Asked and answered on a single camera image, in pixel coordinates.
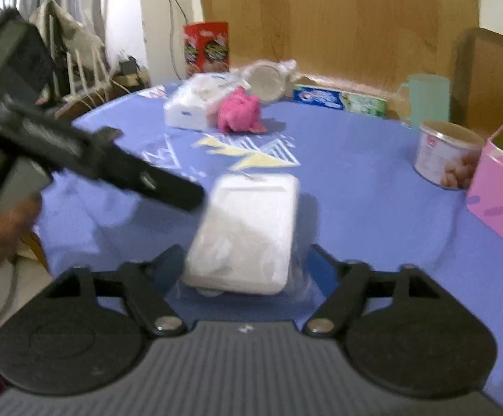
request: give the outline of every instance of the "pink plush toy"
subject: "pink plush toy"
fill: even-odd
[[[238,87],[223,103],[219,110],[219,129],[222,133],[250,131],[264,133],[267,129],[261,123],[259,97],[248,97],[243,87]]]

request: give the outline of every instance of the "power cord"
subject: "power cord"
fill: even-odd
[[[189,21],[188,21],[188,16],[186,15],[186,12],[184,12],[184,9],[182,9],[182,6],[180,5],[180,2],[178,0],[174,0],[174,1],[178,5],[178,8],[180,9],[180,12],[182,12],[182,15],[184,16],[184,23],[187,25]],[[170,35],[169,35],[170,59],[172,60],[173,69],[174,69],[174,73],[176,73],[176,77],[180,81],[182,81],[182,78],[180,77],[180,74],[178,73],[178,70],[176,69],[176,59],[174,57],[174,9],[173,9],[173,0],[169,0],[169,15],[170,15]]]

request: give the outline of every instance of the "red box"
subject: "red box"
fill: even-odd
[[[186,77],[202,72],[228,72],[228,23],[204,22],[184,26]]]

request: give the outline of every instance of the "wooden furniture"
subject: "wooden furniture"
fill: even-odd
[[[452,121],[488,137],[503,124],[503,35],[469,30],[457,58]]]
[[[394,93],[410,73],[453,76],[454,43],[478,0],[201,0],[230,24],[231,63],[296,59],[306,73]]]

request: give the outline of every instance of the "cylindrical food container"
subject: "cylindrical food container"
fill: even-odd
[[[484,139],[450,122],[426,121],[420,130],[415,170],[438,186],[468,189]]]

